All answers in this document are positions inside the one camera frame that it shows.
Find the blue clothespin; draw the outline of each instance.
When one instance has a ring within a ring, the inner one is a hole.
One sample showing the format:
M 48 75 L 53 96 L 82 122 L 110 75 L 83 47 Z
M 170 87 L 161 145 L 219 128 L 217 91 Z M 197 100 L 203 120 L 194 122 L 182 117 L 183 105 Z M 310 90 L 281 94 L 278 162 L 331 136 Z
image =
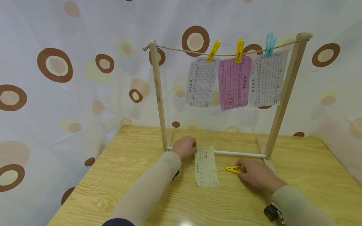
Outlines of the blue clothespin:
M 265 57 L 272 56 L 276 41 L 277 41 L 277 38 L 274 36 L 274 33 L 271 31 L 268 32 L 268 34 L 266 35 Z

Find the wooden base foot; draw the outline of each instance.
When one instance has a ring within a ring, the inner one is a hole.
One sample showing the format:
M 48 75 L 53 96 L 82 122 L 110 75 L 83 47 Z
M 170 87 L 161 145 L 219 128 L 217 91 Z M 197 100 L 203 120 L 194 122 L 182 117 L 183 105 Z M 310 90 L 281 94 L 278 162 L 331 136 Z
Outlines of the wooden base foot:
M 173 133 L 168 133 L 166 135 L 166 144 L 167 144 L 168 147 L 171 146 L 172 136 L 173 136 Z M 162 149 L 160 156 L 163 155 L 164 153 L 165 152 Z
M 266 148 L 264 141 L 263 141 L 261 138 L 257 137 L 257 138 L 255 139 L 255 142 L 256 142 L 256 144 L 258 145 L 258 148 L 259 148 L 260 153 L 261 153 L 261 154 L 264 154 L 264 153 L 265 153 L 265 148 Z M 277 172 L 275 171 L 275 168 L 274 168 L 274 165 L 273 165 L 273 162 L 272 162 L 271 159 L 270 159 L 270 160 L 267 160 L 266 158 L 263 158 L 263 161 L 264 161 L 264 164 L 265 164 L 266 166 L 268 166 L 269 168 L 271 168 L 272 171 L 273 171 L 275 174 L 277 174 Z

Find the pink paper slip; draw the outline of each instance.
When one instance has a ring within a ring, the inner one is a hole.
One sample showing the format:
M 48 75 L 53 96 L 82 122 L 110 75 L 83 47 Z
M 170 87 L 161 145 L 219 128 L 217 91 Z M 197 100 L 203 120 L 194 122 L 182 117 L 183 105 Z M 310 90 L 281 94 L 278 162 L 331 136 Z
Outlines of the pink paper slip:
M 235 58 L 220 61 L 219 90 L 221 111 L 248 105 L 251 58 L 243 56 L 241 63 Z

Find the white curtain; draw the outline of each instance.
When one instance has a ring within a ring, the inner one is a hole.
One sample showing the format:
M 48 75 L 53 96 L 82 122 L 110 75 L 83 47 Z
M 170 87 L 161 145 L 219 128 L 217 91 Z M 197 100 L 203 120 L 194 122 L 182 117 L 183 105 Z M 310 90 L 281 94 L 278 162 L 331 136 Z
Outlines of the white curtain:
M 218 39 L 218 53 L 230 54 L 239 38 L 252 51 L 269 31 L 277 45 L 313 33 L 280 134 L 322 139 L 361 181 L 361 8 L 358 0 L 1 1 L 0 225 L 46 225 L 120 126 L 159 126 L 142 50 L 152 38 L 206 53 Z M 184 107 L 194 58 L 160 49 L 159 60 L 167 127 L 269 133 L 276 106 L 221 112 L 216 83 L 210 107 Z

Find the beige sleeve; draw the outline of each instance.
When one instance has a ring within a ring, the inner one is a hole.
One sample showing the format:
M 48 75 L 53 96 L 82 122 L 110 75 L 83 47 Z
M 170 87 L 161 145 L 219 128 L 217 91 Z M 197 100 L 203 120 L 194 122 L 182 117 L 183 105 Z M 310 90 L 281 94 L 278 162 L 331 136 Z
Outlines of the beige sleeve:
M 280 188 L 271 197 L 282 212 L 286 226 L 338 226 L 290 185 Z
M 166 152 L 126 192 L 109 219 L 123 218 L 135 226 L 146 221 L 161 198 L 166 186 L 181 167 L 181 159 L 174 152 Z

